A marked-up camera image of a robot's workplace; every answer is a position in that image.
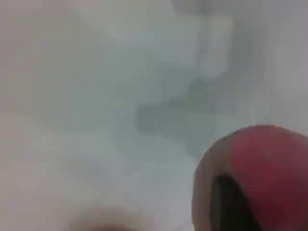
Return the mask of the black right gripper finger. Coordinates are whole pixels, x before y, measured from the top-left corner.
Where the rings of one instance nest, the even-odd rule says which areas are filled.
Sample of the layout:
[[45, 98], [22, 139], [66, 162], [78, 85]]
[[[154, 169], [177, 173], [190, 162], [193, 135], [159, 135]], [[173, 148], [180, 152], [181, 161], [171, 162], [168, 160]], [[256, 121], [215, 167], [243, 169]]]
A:
[[237, 182], [226, 175], [215, 177], [211, 193], [213, 231], [261, 231]]

